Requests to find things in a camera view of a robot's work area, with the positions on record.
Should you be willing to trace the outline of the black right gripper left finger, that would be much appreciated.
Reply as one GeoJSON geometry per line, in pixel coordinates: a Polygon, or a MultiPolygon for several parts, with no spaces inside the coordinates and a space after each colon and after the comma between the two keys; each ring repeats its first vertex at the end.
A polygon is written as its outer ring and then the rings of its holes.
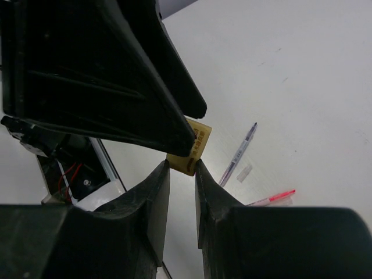
{"type": "Polygon", "coordinates": [[[170,166],[89,212],[2,205],[2,278],[155,278],[162,265],[170,166]]]}

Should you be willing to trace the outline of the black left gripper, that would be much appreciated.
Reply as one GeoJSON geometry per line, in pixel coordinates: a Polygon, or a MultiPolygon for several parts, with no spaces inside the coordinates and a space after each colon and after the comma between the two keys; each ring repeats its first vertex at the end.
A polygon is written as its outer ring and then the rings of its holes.
{"type": "Polygon", "coordinates": [[[80,135],[190,153],[186,115],[117,2],[1,2],[1,124],[31,153],[80,159],[80,135]]]}

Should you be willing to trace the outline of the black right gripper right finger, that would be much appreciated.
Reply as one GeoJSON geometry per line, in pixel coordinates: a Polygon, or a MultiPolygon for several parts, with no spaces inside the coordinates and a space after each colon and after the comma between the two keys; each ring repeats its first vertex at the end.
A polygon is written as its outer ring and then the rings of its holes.
{"type": "Polygon", "coordinates": [[[195,166],[205,278],[370,278],[371,232],[352,209],[246,206],[195,166]]]}

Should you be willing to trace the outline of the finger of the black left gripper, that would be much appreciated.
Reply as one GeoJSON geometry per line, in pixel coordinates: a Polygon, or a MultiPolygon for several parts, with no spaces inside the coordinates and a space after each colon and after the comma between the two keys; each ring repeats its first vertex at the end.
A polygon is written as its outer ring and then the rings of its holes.
{"type": "Polygon", "coordinates": [[[162,23],[159,2],[122,0],[117,3],[182,113],[194,119],[203,118],[207,104],[162,23]]]}

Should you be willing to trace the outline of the yellow eraser block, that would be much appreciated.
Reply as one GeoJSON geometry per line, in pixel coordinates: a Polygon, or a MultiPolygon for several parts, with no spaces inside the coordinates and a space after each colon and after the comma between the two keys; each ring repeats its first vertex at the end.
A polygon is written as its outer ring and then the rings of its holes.
{"type": "Polygon", "coordinates": [[[170,168],[188,176],[194,176],[196,162],[201,158],[206,147],[212,128],[195,120],[187,119],[195,133],[195,141],[187,157],[167,154],[166,160],[170,168]]]}

